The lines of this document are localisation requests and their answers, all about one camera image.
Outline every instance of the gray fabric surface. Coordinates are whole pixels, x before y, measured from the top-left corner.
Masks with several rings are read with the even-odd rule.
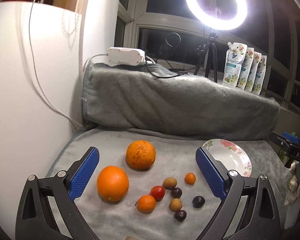
[[[135,140],[147,140],[156,149],[156,161],[149,171],[135,171],[125,163],[126,149]],[[82,157],[90,146],[95,146],[100,151],[100,162],[82,196],[76,199],[75,203],[100,240],[124,240],[127,236],[140,240],[196,239],[220,203],[220,200],[213,196],[195,162],[196,149],[204,142],[137,129],[95,128],[81,134],[69,145],[56,163],[51,175],[55,175],[60,170],[67,170],[74,161]],[[287,193],[288,169],[283,166],[266,141],[235,143],[251,159],[251,176],[256,177],[260,173],[265,173],[269,177],[283,225],[286,214],[283,204]],[[118,204],[102,201],[95,187],[98,173],[108,165],[122,167],[129,177],[129,191]],[[184,182],[184,176],[188,172],[193,172],[197,177],[196,183],[192,186]],[[173,218],[174,213],[168,208],[171,200],[168,190],[164,199],[157,202],[151,214],[142,214],[135,207],[136,201],[142,195],[149,194],[150,189],[155,185],[161,185],[166,177],[175,177],[178,181],[177,186],[183,190],[181,201],[183,209],[187,212],[187,218],[182,223]],[[196,195],[202,195],[206,199],[205,205],[199,210],[192,207],[192,198]],[[241,212],[243,206],[242,201],[239,206]],[[56,214],[56,221],[61,232],[67,234],[55,203],[52,203],[51,207]],[[240,216],[241,213],[238,211],[234,223],[228,230],[228,235],[234,232]]]
[[[159,76],[175,75],[160,65],[149,68]],[[140,66],[90,64],[83,97],[88,121],[206,140],[266,139],[280,111],[275,100],[204,77],[158,79]]]

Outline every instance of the tripod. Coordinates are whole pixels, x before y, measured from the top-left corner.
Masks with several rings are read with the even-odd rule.
[[[209,76],[209,71],[211,68],[211,60],[213,62],[213,80],[215,83],[218,82],[218,69],[217,69],[217,47],[216,47],[216,33],[211,32],[208,38],[208,44],[201,50],[198,54],[199,58],[201,58],[201,62],[204,62],[205,57],[208,53],[207,67],[205,72],[205,77]],[[198,71],[201,67],[201,64],[198,64],[194,71],[194,75],[198,74]]]

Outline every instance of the blue textured pad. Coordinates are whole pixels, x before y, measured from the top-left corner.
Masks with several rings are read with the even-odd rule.
[[[206,179],[212,193],[222,201],[226,198],[225,182],[201,148],[195,153],[195,161]]]
[[[284,133],[282,133],[282,136],[285,137],[286,139],[288,139],[289,141],[295,143],[295,144],[299,143],[298,138],[291,135],[291,134],[289,134],[289,133],[284,132]]]
[[[99,150],[94,148],[86,160],[83,162],[77,173],[71,180],[69,197],[72,201],[81,197],[88,181],[90,180],[96,166],[99,163]]]

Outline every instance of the silver screw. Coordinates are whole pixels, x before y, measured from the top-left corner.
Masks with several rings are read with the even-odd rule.
[[[229,171],[230,176],[236,177],[238,176],[238,173],[236,171]]]
[[[267,180],[267,179],[268,179],[268,177],[267,177],[265,174],[261,174],[261,175],[260,175],[260,178],[261,178],[262,180]]]
[[[58,177],[62,178],[66,175],[66,172],[65,171],[59,171],[58,172]]]
[[[29,181],[32,181],[32,180],[34,180],[35,179],[35,176],[34,175],[30,175],[29,177],[28,177],[28,180]]]

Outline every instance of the floral plate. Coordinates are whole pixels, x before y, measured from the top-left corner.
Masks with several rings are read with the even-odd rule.
[[[212,139],[203,145],[211,155],[229,170],[236,170],[241,176],[250,177],[251,161],[248,155],[233,142],[222,139]]]

